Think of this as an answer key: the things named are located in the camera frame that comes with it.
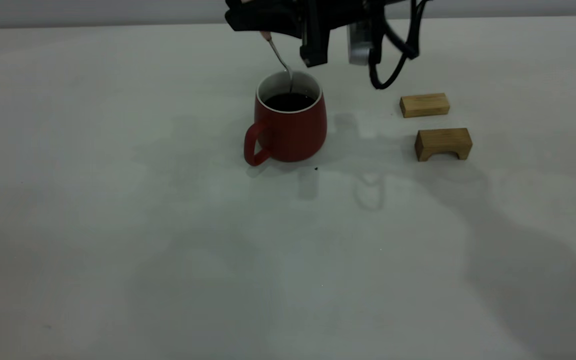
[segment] rectangular wooden block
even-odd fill
[[[414,152],[420,162],[438,153],[455,153],[459,159],[466,160],[472,148],[473,140],[466,128],[419,130],[414,142]]]
[[[445,93],[402,96],[399,106],[404,117],[441,116],[450,111]]]

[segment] white wall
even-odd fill
[[[576,0],[435,0],[433,18],[576,15]],[[1,27],[222,22],[224,0],[0,0]],[[393,5],[393,18],[407,16]]]

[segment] white table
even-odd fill
[[[576,17],[421,44],[376,91],[334,31],[324,148],[250,168],[258,34],[0,30],[0,360],[576,359]],[[416,161],[457,127],[468,160]]]

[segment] metal spoon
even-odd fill
[[[273,42],[273,39],[269,39],[268,43],[270,43],[270,47],[274,51],[274,54],[277,55],[277,59],[279,59],[279,62],[286,69],[286,71],[288,71],[288,76],[290,76],[290,91],[288,91],[288,92],[293,92],[293,69],[290,68],[290,66],[288,66],[284,62],[284,59],[282,59],[281,55],[279,55],[279,51],[277,51],[277,48],[275,47],[275,43]]]

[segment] dark liquid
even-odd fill
[[[298,112],[315,103],[315,100],[302,93],[281,93],[264,101],[270,109],[280,112]]]

